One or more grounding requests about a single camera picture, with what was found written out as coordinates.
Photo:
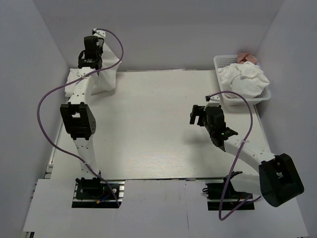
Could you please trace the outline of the white Coca-Cola print t-shirt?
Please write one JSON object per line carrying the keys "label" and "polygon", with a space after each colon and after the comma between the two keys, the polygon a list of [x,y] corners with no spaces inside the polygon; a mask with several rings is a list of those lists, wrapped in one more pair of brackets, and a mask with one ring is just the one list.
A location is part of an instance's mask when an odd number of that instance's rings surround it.
{"label": "white Coca-Cola print t-shirt", "polygon": [[103,91],[111,91],[116,87],[116,72],[121,64],[119,58],[113,53],[106,43],[103,43],[102,68],[110,67],[118,63],[116,66],[99,72],[97,81],[94,84],[92,94]]}

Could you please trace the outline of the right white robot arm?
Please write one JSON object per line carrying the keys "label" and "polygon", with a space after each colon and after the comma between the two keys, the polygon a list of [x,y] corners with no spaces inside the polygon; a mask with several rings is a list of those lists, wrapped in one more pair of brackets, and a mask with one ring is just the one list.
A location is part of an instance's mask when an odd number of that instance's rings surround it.
{"label": "right white robot arm", "polygon": [[257,175],[230,170],[223,179],[224,193],[231,198],[238,194],[259,195],[271,206],[278,207],[304,192],[304,185],[292,158],[283,153],[275,155],[241,138],[226,126],[220,106],[194,105],[190,124],[205,127],[213,145],[223,152],[235,155],[253,168]]}

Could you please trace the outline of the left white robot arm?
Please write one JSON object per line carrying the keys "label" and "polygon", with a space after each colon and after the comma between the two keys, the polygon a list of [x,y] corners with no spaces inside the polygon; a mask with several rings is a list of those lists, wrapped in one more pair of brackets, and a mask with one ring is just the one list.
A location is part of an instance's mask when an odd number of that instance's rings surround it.
{"label": "left white robot arm", "polygon": [[102,66],[102,46],[97,36],[84,38],[85,49],[78,59],[79,77],[82,80],[75,84],[75,89],[67,104],[60,106],[60,112],[66,132],[70,134],[76,146],[78,156],[84,161],[80,163],[81,176],[75,181],[81,185],[100,173],[95,159],[93,147],[93,134],[96,132],[96,119],[89,108],[90,97],[94,84],[98,78],[97,73],[87,75]]}

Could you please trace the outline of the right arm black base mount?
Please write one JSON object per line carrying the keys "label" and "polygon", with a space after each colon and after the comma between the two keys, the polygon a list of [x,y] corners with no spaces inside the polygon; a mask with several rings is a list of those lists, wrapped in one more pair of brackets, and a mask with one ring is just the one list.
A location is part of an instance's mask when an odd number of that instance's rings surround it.
{"label": "right arm black base mount", "polygon": [[[224,188],[224,182],[223,183],[207,183],[206,187],[202,189],[203,194],[207,196],[207,205],[208,205],[209,211],[219,210],[220,199],[221,199],[223,188]],[[226,194],[224,196],[222,209],[224,211],[232,210],[234,207],[242,203],[242,201],[246,199],[248,195],[249,194],[245,192],[236,192],[232,184],[229,184],[226,190]],[[252,201],[253,201],[253,196],[251,196],[250,199],[245,204],[239,207],[238,210],[245,210],[245,211],[254,210],[255,206]]]}

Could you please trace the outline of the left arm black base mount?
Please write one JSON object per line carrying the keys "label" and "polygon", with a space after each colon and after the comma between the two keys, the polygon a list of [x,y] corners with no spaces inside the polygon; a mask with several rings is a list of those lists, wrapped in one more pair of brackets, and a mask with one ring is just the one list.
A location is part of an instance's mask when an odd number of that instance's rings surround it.
{"label": "left arm black base mount", "polygon": [[111,181],[110,187],[99,178],[77,178],[74,188],[72,208],[117,209],[124,196],[124,182]]}

